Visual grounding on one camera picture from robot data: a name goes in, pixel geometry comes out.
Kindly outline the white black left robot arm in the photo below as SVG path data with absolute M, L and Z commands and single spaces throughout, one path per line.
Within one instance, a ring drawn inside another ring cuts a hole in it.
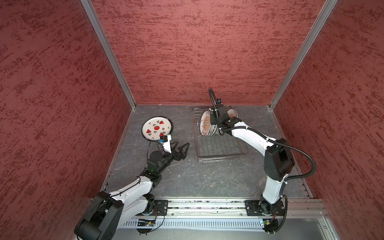
M 160 212 L 151 191 L 160 183 L 161 173 L 173 161 L 184 160 L 190 147 L 189 143 L 178 147 L 178 142 L 162 145 L 164 151 L 150 154 L 148 166 L 136 180 L 111 193 L 99 192 L 93 198 L 74 229 L 77 240 L 111 240 L 122 222 L 142 213 Z

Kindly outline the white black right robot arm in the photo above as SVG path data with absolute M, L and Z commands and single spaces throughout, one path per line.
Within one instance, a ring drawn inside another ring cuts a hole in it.
M 215 104 L 212 120 L 224 134 L 245 142 L 264 158 L 265 188 L 260 197 L 259 211 L 270 216 L 277 211 L 295 163 L 292 153 L 285 147 L 285 139 L 271 138 L 251 128 L 237 117 L 230 117 L 223 104 Z

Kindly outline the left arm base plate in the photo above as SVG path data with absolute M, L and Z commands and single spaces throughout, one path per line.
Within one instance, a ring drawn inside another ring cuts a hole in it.
M 154 199 L 150 203 L 150 216 L 166 216 L 168 212 L 169 200 Z

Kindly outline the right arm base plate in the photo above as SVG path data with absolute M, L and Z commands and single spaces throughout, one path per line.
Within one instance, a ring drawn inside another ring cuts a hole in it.
M 270 204 L 266 201 L 246 200 L 245 209 L 247 216 L 282 217 L 285 214 L 285 207 L 282 201 Z

